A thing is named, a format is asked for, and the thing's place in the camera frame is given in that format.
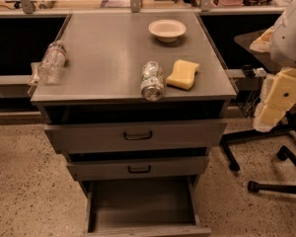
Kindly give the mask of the white padded gripper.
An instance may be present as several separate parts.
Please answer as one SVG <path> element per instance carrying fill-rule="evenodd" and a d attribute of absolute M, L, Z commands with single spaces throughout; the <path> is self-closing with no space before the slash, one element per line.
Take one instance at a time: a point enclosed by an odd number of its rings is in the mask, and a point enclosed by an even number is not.
<path fill-rule="evenodd" d="M 271 131 L 296 104 L 296 68 L 278 72 L 264 103 L 259 103 L 254 113 L 253 127 L 259 132 Z"/>

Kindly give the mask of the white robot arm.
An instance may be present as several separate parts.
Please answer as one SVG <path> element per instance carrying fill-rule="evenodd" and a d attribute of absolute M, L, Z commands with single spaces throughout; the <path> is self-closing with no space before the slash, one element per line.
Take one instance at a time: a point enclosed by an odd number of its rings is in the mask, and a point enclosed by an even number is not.
<path fill-rule="evenodd" d="M 263 80 L 253 127 L 271 131 L 296 104 L 296 0 L 293 0 L 274 25 L 250 45 L 250 50 L 268 52 L 281 69 Z"/>

